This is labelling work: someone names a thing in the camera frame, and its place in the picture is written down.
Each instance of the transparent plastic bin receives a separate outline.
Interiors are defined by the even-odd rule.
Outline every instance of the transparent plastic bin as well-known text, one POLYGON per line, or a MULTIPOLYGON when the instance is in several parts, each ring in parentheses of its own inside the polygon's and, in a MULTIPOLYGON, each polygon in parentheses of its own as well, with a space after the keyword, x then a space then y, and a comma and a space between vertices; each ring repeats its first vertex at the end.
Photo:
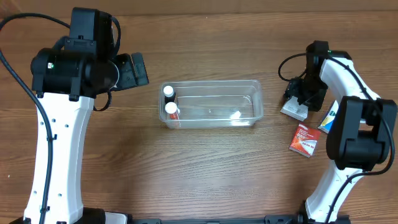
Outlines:
POLYGON ((169 128, 252 126, 264 116, 261 84, 257 80, 168 82, 160 86, 159 117, 169 128), (165 111, 163 88, 177 93, 179 119, 165 111))

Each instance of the red label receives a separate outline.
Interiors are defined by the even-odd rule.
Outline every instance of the red label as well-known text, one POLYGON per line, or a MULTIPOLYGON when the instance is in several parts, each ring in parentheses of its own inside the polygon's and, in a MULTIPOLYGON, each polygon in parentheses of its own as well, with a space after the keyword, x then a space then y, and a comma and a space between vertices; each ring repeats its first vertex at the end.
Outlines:
POLYGON ((308 128, 304 124, 299 124, 290 149, 312 156, 317 146, 319 135, 319 130, 308 128))
POLYGON ((179 117, 178 117, 178 112, 176 111, 175 113, 173 113, 173 114, 170 114, 170 118, 171 119, 180 119, 179 117))

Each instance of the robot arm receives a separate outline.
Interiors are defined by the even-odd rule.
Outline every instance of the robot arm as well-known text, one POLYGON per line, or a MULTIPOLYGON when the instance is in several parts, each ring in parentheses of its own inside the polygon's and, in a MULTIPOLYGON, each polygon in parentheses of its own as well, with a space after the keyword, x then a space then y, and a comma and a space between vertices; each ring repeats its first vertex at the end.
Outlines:
MULTIPOLYGON (((353 62, 347 58, 336 58, 340 62, 348 65, 352 71, 357 75, 359 80, 363 83, 367 92, 372 96, 374 100, 380 98, 379 95, 371 91, 366 84, 363 82, 362 78, 357 74, 354 69, 353 62)), ((344 96, 357 96, 361 99, 366 99, 365 95, 361 92, 360 87, 356 83, 353 76, 345 70, 341 65, 338 65, 332 60, 324 60, 321 70, 320 70, 321 80, 327 84, 328 88, 331 90, 333 96, 336 98, 337 102, 340 104, 341 99, 344 96)), ((335 198, 340 187, 344 184, 344 181, 354 175, 362 172, 362 169, 355 168, 345 168, 339 170, 334 161, 329 162, 329 167, 323 174, 318 187, 315 189, 314 193, 306 200, 305 209, 307 216, 311 220, 316 222, 324 223, 328 212, 330 210, 330 205, 335 198)), ((341 205, 345 201, 351 189, 354 187, 355 183, 360 180, 363 176, 356 177, 350 184, 348 184, 344 191, 338 198, 336 205, 333 209, 333 213, 330 217, 330 222, 334 222, 337 219, 337 213, 341 205)))
POLYGON ((306 76, 289 80, 284 96, 287 99, 294 96, 309 111, 318 111, 322 107, 326 90, 331 90, 339 103, 339 110, 326 139, 326 151, 331 161, 298 217, 266 216, 266 223, 275 224, 279 223, 278 220, 286 219, 290 220, 287 223, 350 223, 347 218, 337 217, 338 210, 354 184, 362 178, 358 174, 372 171, 375 164, 384 162, 390 148, 386 127, 374 105, 378 105, 390 130, 394 129, 397 106, 392 100, 380 99, 379 95, 366 86, 355 71, 347 52, 331 51, 328 42, 314 41, 307 47, 305 55, 306 76), (359 83, 366 89, 371 100, 362 92, 359 83), (373 126, 372 131, 359 130, 360 123, 373 126))
MULTIPOLYGON (((381 100, 379 95, 371 91, 355 71, 353 62, 349 57, 337 57, 335 59, 349 66, 373 100, 379 99, 383 112, 387 112, 391 109, 392 114, 394 114, 394 110, 396 113, 397 109, 395 103, 381 100)), ((381 144, 371 144, 371 146, 366 147, 366 144, 369 144, 372 140, 388 142, 388 139, 386 138, 387 136, 383 136, 382 133, 379 133, 381 126, 380 120, 376 123, 374 116, 363 115, 363 112, 366 113, 367 110, 371 110, 369 105, 364 105, 366 103, 369 104, 369 100, 367 100, 365 94, 361 91, 352 74, 336 62, 325 59, 322 63, 319 77, 331 90, 333 96, 340 105, 340 110, 333 123, 333 126, 336 127, 332 128, 326 140, 328 156, 332 160, 329 162, 329 167, 323 174, 318 187, 305 202, 305 211, 308 220, 325 223, 328 212, 330 211, 330 206, 347 178, 358 173, 370 171, 375 163, 380 164, 384 162, 389 147, 386 148, 381 144), (347 111, 350 105, 357 106, 357 111, 355 111, 355 109, 347 111), (369 125, 375 126, 374 130, 377 131, 377 134, 372 135, 365 131, 358 131, 359 122, 367 122, 369 125), (348 131, 351 132, 350 135, 354 138, 355 145, 350 142, 350 136, 345 136, 348 131)), ((392 121, 389 124, 391 124, 390 128, 393 128, 394 122, 392 121)), ((338 210, 355 183, 362 177, 363 176, 355 177, 344 188, 333 207, 329 222, 335 222, 337 220, 338 210)))
POLYGON ((32 60, 32 90, 53 133, 51 175, 47 208, 42 208, 50 157, 44 119, 37 110, 39 134, 32 191, 24 217, 13 224, 125 224, 131 220, 129 215, 83 208, 80 190, 85 133, 96 96, 108 93, 109 105, 111 91, 149 83, 140 53, 132 58, 116 55, 120 36, 115 44, 112 22, 120 35, 119 23, 111 15, 74 8, 69 36, 62 37, 52 49, 42 49, 32 60))

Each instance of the wood grain surface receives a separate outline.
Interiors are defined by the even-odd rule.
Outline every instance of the wood grain surface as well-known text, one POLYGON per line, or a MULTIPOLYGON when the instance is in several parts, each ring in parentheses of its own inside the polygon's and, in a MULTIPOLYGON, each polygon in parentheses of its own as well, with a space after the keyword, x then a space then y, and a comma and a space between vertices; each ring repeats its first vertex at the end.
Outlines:
POLYGON ((20 13, 17 4, 13 0, 2 0, 0 1, 0 18, 20 13))
POLYGON ((57 17, 70 17, 74 7, 95 7, 114 16, 223 14, 263 12, 341 12, 394 11, 392 0, 3 0, 10 1, 22 12, 39 12, 57 17))
MULTIPOLYGON (((143 53, 150 84, 115 93, 110 109, 92 114, 81 183, 86 207, 163 220, 295 213, 327 168, 326 134, 309 159, 288 150, 299 122, 279 112, 287 83, 277 68, 314 40, 348 51, 372 90, 398 101, 397 12, 118 19, 120 53, 143 53), (264 117, 252 128, 171 130, 159 120, 161 83, 240 79, 262 84, 264 117)), ((66 34, 49 21, 20 19, 3 28, 1 49, 30 85, 32 58, 66 34)), ((304 66, 298 58, 282 72, 293 77, 304 66)), ((0 99, 0 223, 7 223, 23 214, 29 199, 37 115, 3 66, 0 99)), ((332 99, 328 93, 322 110, 305 123, 316 128, 332 99)), ((105 101, 99 96, 96 105, 105 101)), ((398 223, 397 175, 394 165, 382 176, 365 177, 341 213, 350 214, 353 223, 398 223)))

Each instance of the small red package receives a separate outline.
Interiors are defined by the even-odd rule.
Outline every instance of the small red package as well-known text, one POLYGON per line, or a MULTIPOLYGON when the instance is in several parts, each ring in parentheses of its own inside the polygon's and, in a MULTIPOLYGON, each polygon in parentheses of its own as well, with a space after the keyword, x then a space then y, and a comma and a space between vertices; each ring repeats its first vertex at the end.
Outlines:
POLYGON ((319 135, 319 130, 308 128, 304 124, 299 124, 289 149, 303 156, 310 157, 317 146, 319 135))

